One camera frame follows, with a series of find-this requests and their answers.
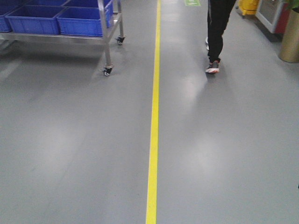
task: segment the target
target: caster wheel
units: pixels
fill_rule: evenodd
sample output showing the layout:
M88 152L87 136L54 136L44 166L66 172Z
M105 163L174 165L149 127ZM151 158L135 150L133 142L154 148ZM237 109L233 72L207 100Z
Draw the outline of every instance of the caster wheel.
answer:
M116 40L117 40L118 45L122 45L123 41L125 40L125 37L120 37L119 36L119 37L116 38Z
M105 67L103 73L105 76L110 76L111 71L112 71L111 67Z

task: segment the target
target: green floor sign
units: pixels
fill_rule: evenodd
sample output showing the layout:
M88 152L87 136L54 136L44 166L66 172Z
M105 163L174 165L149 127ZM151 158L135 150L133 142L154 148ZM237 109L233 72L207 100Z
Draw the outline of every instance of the green floor sign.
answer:
M200 6L199 0L185 0L186 6Z

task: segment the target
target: black pants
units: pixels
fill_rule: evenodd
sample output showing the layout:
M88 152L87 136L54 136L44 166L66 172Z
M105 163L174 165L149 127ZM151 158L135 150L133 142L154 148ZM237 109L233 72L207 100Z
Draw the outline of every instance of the black pants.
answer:
M209 42L210 62L220 61L219 54L223 48L222 35L228 24L230 12L236 0L208 0L207 36Z

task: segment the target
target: person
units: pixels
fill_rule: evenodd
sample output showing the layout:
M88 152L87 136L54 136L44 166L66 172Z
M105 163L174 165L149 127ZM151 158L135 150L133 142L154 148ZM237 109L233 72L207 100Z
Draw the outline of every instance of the person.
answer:
M207 39L209 66L206 73L219 72L219 55L223 48L222 35L236 0L208 0Z

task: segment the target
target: red object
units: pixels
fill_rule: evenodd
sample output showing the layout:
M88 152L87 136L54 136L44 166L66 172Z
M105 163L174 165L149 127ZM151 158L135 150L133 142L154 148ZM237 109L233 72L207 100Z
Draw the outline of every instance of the red object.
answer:
M288 4L284 4L284 7L281 11L279 20L277 22L276 28L275 28L275 34L284 34L285 33L285 27L288 23L290 10L286 9L288 7Z

